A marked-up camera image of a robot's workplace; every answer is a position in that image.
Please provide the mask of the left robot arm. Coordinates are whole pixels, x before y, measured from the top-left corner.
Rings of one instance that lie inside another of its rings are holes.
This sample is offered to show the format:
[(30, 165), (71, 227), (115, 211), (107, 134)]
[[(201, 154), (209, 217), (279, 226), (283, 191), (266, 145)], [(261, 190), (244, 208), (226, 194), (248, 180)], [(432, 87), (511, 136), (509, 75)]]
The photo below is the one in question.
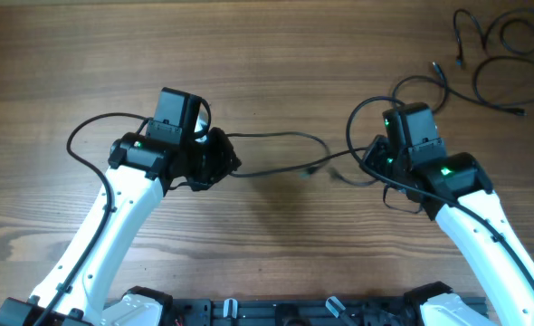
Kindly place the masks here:
[(140, 227), (175, 179), (204, 191), (241, 162), (225, 133), (211, 125), (209, 103), (164, 88), (155, 114), (112, 144), (102, 187), (59, 262), (29, 298), (7, 298), (0, 325), (175, 325), (169, 294), (134, 287), (106, 303), (114, 277)]

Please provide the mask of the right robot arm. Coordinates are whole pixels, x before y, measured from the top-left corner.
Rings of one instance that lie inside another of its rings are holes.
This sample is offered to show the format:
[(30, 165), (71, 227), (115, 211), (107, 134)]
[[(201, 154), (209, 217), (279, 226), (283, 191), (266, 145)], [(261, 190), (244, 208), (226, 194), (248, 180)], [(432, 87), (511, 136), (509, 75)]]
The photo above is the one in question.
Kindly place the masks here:
[(450, 155), (424, 103), (382, 114), (360, 168), (405, 192), (439, 225), (472, 268), (500, 321), (534, 325), (534, 262), (513, 231), (493, 184), (476, 158)]

